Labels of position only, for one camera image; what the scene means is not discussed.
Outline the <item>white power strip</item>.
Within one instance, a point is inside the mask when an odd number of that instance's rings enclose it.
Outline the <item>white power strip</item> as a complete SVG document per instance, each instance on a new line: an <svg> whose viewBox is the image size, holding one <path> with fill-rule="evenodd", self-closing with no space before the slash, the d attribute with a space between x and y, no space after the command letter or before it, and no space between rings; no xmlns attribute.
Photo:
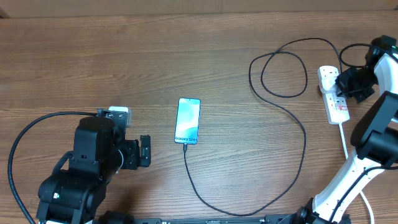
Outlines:
<svg viewBox="0 0 398 224"><path fill-rule="evenodd" d="M339 71L336 67L324 65L317 70L317 74L320 83L321 76L337 78ZM328 94L322 93L322 97L329 124L342 124L349 120L349 112L346 100L343 97L337 96L337 91Z"/></svg>

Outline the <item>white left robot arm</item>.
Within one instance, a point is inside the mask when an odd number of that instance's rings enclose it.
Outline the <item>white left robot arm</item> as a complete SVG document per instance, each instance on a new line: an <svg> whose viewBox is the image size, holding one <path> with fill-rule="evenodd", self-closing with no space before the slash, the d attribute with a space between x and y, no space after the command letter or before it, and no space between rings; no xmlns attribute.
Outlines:
<svg viewBox="0 0 398 224"><path fill-rule="evenodd" d="M114 174L150 166L150 136L127 140L125 134L124 126L106 117L80 120L73 150L59 160L39 187L36 217L40 222L94 220Z"/></svg>

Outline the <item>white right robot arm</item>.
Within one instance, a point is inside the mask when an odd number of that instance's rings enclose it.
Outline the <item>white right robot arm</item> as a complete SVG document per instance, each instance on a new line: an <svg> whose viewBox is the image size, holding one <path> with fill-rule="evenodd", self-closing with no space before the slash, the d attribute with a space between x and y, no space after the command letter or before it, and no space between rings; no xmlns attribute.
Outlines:
<svg viewBox="0 0 398 224"><path fill-rule="evenodd" d="M382 35L367 45L366 63L349 65L331 81L321 83L324 93L361 103L379 87L379 98L353 129L354 147L326 188L282 223L350 223L345 210L364 187L385 170L397 169L397 47L396 39Z"/></svg>

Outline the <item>blue Galaxy smartphone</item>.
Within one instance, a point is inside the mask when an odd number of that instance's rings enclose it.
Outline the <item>blue Galaxy smartphone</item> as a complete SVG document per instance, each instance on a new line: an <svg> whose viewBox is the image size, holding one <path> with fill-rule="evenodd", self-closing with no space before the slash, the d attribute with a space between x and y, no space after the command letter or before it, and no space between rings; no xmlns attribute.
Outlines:
<svg viewBox="0 0 398 224"><path fill-rule="evenodd" d="M174 142L197 144L201 100L180 98L178 101Z"/></svg>

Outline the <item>white charger adapter plug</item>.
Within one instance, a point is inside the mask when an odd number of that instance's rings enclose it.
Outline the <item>white charger adapter plug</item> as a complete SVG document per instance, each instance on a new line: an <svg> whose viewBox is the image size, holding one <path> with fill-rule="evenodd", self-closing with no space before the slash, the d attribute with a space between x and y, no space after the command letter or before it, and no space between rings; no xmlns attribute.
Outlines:
<svg viewBox="0 0 398 224"><path fill-rule="evenodd" d="M320 91L324 94L336 92L337 91L336 77L321 76L319 86L320 86Z"/></svg>

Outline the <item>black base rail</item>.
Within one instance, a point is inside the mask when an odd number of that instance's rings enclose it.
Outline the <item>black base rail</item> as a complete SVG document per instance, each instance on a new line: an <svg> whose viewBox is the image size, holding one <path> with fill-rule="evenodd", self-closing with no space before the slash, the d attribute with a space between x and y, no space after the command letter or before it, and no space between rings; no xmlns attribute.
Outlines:
<svg viewBox="0 0 398 224"><path fill-rule="evenodd" d="M163 220L161 218L134 218L130 214L107 211L95 224L293 224L293 223L329 223L321 218L314 221L305 221L302 217L294 214L266 215L264 217L234 217L234 218L187 218Z"/></svg>

